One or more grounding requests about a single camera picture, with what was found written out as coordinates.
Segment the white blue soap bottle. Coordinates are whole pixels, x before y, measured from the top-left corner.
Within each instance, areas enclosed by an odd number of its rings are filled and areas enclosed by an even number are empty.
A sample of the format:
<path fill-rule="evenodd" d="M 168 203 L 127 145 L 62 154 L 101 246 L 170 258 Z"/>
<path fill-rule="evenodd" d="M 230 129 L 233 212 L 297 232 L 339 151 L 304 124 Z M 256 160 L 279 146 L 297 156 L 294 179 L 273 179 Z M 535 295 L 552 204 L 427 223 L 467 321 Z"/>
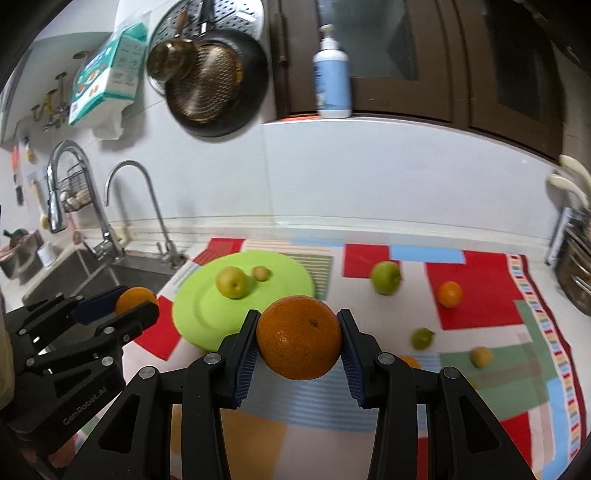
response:
<path fill-rule="evenodd" d="M 318 116 L 325 119 L 346 119 L 352 115 L 353 110 L 349 56 L 335 40 L 332 24 L 322 25 L 320 32 L 321 49 L 312 60 Z"/>

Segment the black frying pan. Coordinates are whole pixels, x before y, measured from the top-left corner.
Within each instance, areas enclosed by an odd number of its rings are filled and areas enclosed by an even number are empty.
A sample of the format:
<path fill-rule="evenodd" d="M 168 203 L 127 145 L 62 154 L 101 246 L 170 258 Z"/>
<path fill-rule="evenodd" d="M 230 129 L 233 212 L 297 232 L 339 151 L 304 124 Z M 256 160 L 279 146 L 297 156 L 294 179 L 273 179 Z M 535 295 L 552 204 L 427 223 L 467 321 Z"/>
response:
<path fill-rule="evenodd" d="M 193 40 L 193 48 L 188 73 L 165 83 L 169 111 L 198 137 L 235 133 L 252 121 L 266 96 L 266 52 L 256 39 L 231 29 L 208 31 Z"/>

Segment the green apple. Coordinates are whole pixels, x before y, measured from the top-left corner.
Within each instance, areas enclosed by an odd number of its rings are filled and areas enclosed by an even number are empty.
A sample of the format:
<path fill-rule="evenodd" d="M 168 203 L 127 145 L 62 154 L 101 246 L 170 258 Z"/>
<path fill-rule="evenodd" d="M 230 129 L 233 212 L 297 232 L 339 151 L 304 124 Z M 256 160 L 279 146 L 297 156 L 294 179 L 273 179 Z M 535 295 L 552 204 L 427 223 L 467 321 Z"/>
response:
<path fill-rule="evenodd" d="M 401 286 L 401 268 L 394 261 L 379 262 L 370 270 L 370 282 L 377 294 L 392 296 Z"/>

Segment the dark wooden window frame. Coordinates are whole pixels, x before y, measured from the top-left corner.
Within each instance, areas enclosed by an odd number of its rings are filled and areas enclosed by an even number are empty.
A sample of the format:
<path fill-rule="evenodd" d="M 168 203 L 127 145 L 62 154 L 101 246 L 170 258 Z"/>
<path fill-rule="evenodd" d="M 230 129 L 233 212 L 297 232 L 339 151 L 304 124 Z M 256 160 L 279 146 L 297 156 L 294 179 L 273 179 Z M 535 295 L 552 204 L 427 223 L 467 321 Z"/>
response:
<path fill-rule="evenodd" d="M 548 159 L 563 147 L 551 40 L 518 1 L 271 1 L 276 111 L 317 110 L 322 26 L 349 58 L 353 113 L 492 136 Z"/>

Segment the steel pot lower rack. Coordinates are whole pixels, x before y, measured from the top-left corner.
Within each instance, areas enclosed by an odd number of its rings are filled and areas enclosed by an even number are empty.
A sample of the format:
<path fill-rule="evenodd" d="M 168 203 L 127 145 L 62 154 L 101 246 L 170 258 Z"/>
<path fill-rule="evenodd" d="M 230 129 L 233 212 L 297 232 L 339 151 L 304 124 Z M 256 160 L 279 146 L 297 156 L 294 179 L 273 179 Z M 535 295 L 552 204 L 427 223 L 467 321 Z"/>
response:
<path fill-rule="evenodd" d="M 572 227 L 564 230 L 555 275 L 566 297 L 584 315 L 591 313 L 590 246 Z"/>

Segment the small green lime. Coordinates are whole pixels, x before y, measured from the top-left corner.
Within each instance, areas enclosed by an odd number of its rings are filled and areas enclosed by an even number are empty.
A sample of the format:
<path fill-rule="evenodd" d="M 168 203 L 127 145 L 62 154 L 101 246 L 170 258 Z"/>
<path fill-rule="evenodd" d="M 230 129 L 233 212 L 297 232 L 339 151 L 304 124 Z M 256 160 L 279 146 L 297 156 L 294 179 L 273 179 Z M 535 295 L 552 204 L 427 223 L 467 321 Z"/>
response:
<path fill-rule="evenodd" d="M 429 328 L 418 328 L 411 335 L 411 344 L 415 350 L 423 351 L 432 345 L 435 336 L 435 332 Z"/>

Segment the large yellow-green pear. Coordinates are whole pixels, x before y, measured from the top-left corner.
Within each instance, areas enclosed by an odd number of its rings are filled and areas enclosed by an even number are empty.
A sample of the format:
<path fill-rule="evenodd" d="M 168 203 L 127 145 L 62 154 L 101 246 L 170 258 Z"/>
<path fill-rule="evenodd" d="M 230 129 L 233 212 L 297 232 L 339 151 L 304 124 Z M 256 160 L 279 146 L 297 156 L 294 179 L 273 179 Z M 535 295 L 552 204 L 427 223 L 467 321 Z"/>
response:
<path fill-rule="evenodd" d="M 214 279 L 218 292 L 229 299 L 242 299 L 249 294 L 249 277 L 235 266 L 224 267 Z"/>

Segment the white dish rack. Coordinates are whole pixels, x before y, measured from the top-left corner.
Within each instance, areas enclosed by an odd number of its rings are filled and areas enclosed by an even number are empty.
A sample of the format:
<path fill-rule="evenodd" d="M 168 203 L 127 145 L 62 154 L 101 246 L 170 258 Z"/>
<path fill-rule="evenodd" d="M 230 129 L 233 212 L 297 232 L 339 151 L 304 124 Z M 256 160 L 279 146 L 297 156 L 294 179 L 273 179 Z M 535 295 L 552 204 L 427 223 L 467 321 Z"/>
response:
<path fill-rule="evenodd" d="M 565 229 L 571 223 L 572 218 L 573 209 L 571 207 L 565 207 L 562 210 L 559 220 L 556 224 L 556 228 L 554 230 L 545 257 L 545 264 L 550 268 L 554 268 L 557 264 L 559 252 L 564 241 Z"/>

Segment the teal tissue box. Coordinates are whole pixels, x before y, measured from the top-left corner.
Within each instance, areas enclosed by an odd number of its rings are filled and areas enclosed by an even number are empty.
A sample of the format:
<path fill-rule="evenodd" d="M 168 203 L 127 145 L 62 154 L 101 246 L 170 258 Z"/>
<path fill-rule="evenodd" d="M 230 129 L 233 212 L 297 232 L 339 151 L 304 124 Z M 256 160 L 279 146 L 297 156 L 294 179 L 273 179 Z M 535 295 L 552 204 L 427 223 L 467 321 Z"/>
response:
<path fill-rule="evenodd" d="M 68 123 L 101 140 L 122 135 L 123 110 L 134 103 L 147 47 L 147 29 L 119 26 L 81 66 L 72 87 Z"/>

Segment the colourful patchwork table cloth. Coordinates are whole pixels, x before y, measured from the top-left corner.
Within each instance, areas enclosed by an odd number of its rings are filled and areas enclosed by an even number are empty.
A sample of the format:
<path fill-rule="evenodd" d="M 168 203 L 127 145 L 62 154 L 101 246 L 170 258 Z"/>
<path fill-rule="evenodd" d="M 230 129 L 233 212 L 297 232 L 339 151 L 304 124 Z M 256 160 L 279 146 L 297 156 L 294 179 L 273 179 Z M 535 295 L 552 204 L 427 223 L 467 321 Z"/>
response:
<path fill-rule="evenodd" d="M 519 253 L 213 239 L 70 479 L 586 479 L 589 404 Z"/>

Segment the large chrome kitchen faucet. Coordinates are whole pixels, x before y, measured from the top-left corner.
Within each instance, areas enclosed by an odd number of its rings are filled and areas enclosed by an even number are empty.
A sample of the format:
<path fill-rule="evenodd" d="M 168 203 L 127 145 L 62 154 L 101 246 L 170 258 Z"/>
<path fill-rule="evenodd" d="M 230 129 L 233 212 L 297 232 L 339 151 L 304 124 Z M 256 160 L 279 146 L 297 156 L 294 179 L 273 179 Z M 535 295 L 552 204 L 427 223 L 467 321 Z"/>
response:
<path fill-rule="evenodd" d="M 58 179 L 59 161 L 63 154 L 71 154 L 76 160 L 78 169 L 73 178 L 81 177 L 74 186 L 67 185 L 66 180 Z M 124 256 L 124 249 L 116 237 L 115 231 L 108 221 L 105 208 L 97 193 L 93 180 L 90 162 L 83 149 L 72 140 L 60 142 L 51 152 L 46 168 L 48 189 L 47 217 L 49 230 L 52 234 L 66 229 L 66 213 L 74 212 L 85 206 L 92 206 L 99 223 L 102 241 L 90 246 L 84 239 L 81 243 L 97 261 L 111 256 L 119 260 Z"/>

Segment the small tan fruit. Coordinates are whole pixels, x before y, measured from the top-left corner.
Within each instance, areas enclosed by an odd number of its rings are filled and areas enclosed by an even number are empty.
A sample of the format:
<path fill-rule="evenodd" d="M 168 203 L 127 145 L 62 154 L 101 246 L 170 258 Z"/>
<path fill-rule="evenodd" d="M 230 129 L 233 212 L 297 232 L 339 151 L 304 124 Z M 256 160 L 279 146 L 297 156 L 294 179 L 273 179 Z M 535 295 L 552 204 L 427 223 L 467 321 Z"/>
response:
<path fill-rule="evenodd" d="M 479 346 L 470 351 L 470 361 L 477 369 L 488 367 L 493 361 L 493 352 L 488 347 Z"/>
<path fill-rule="evenodd" d="M 270 280 L 272 275 L 273 273 L 269 268 L 266 268 L 266 266 L 259 265 L 252 268 L 252 277 L 256 279 L 257 282 L 266 282 L 267 280 Z"/>

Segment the thin gooseneck faucet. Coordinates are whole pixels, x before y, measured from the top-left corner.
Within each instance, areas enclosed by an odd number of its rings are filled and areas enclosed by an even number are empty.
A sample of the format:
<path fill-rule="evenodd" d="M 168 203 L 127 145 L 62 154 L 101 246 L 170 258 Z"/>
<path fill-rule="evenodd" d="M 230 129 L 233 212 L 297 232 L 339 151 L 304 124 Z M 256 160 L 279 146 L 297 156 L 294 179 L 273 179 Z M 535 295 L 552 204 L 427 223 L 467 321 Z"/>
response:
<path fill-rule="evenodd" d="M 143 180 L 140 181 L 138 175 L 116 179 L 115 175 L 125 167 L 137 170 Z M 140 162 L 125 159 L 112 167 L 104 182 L 103 202 L 105 207 L 109 206 L 111 195 L 114 195 L 120 217 L 125 222 L 136 220 L 155 220 L 157 222 L 162 241 L 158 241 L 156 247 L 163 264 L 171 270 L 177 270 L 186 263 L 187 256 L 178 250 L 166 228 L 149 172 Z"/>

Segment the small orange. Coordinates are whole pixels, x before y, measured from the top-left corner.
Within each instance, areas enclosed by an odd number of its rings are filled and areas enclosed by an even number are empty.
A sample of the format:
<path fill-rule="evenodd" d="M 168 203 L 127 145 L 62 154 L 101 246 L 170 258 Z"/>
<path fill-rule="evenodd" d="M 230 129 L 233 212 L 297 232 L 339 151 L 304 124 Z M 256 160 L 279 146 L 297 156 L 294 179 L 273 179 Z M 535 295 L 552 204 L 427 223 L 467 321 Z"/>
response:
<path fill-rule="evenodd" d="M 421 362 L 414 357 L 401 356 L 400 359 L 403 360 L 404 362 L 406 362 L 408 364 L 408 366 L 410 366 L 411 368 L 414 368 L 414 369 L 421 369 L 422 368 Z"/>

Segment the round steel steamer tray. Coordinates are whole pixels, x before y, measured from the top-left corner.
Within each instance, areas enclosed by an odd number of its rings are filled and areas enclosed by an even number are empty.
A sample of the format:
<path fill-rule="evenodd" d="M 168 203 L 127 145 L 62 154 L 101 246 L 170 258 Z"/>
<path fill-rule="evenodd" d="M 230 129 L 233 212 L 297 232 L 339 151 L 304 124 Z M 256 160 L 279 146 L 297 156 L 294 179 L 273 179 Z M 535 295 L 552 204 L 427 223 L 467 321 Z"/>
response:
<path fill-rule="evenodd" d="M 259 40 L 263 34 L 262 1 L 215 0 L 212 15 L 204 27 L 201 1 L 177 1 L 160 18 L 150 36 L 148 51 L 171 38 L 197 38 L 205 31 L 231 29 Z"/>

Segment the small brass saucepan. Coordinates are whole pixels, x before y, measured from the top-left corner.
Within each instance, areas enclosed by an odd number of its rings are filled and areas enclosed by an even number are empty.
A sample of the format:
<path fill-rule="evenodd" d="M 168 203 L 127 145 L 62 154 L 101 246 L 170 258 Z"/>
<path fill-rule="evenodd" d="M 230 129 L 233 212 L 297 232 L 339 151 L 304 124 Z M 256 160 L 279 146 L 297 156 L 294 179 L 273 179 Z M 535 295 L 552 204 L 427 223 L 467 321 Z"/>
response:
<path fill-rule="evenodd" d="M 187 74 L 189 60 L 194 54 L 193 41 L 183 37 L 187 19 L 187 9 L 183 9 L 177 16 L 173 37 L 159 42 L 150 50 L 146 71 L 154 81 L 166 83 Z"/>

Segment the stainless steel sink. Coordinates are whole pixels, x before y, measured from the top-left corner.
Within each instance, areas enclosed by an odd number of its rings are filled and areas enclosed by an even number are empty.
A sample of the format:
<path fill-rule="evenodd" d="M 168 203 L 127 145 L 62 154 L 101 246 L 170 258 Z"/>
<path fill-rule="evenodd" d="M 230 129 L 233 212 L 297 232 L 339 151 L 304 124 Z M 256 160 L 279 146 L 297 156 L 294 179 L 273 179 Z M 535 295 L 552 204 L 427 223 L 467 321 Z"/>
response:
<path fill-rule="evenodd" d="M 158 293 L 173 274 L 173 269 L 152 254 L 131 251 L 120 260 L 97 261 L 88 251 L 77 249 L 34 281 L 22 302 L 29 306 L 57 294 L 89 298 L 120 285 Z"/>

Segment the large orange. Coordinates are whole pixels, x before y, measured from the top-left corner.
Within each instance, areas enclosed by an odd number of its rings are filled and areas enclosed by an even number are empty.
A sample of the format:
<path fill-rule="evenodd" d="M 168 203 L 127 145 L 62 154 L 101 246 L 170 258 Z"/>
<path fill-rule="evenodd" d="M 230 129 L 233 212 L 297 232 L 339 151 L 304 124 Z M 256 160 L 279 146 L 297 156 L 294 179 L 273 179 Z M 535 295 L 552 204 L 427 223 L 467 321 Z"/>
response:
<path fill-rule="evenodd" d="M 271 371 L 294 381 L 318 379 L 341 351 L 339 320 L 324 302 L 290 296 L 273 302 L 256 325 L 259 354 Z"/>

